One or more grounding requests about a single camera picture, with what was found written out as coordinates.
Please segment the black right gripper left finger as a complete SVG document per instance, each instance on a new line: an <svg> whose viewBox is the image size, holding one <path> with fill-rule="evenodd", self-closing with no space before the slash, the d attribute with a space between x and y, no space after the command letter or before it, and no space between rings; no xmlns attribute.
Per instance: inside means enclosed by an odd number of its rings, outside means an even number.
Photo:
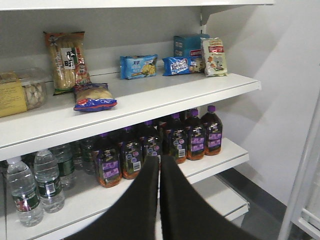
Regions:
<svg viewBox="0 0 320 240"><path fill-rule="evenodd" d="M159 159L149 156L123 195L99 218L67 240L154 240Z"/></svg>

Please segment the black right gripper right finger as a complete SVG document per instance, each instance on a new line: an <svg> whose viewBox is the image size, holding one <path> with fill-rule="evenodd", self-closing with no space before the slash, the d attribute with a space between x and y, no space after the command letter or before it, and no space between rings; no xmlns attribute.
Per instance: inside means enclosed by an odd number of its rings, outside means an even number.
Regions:
<svg viewBox="0 0 320 240"><path fill-rule="evenodd" d="M159 201L164 240L257 239L212 208L171 156L161 158Z"/></svg>

